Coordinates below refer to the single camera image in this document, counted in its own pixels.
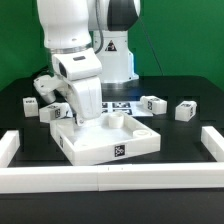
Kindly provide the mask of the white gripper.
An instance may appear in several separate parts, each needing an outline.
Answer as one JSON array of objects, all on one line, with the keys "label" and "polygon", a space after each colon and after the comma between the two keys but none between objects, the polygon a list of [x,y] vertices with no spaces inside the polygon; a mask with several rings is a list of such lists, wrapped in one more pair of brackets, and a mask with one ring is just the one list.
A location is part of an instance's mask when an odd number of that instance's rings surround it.
[{"label": "white gripper", "polygon": [[78,114],[76,124],[101,115],[102,91],[99,75],[102,65],[92,48],[70,54],[54,54],[53,70],[69,86],[67,100]]}]

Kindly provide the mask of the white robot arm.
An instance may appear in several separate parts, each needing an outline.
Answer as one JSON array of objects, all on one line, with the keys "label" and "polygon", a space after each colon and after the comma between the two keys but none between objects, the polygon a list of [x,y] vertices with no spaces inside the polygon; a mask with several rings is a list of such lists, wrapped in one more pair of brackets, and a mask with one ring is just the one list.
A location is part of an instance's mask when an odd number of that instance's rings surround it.
[{"label": "white robot arm", "polygon": [[128,30],[140,16],[140,0],[36,0],[49,73],[34,81],[52,103],[59,92],[76,123],[101,116],[104,86],[136,80]]}]

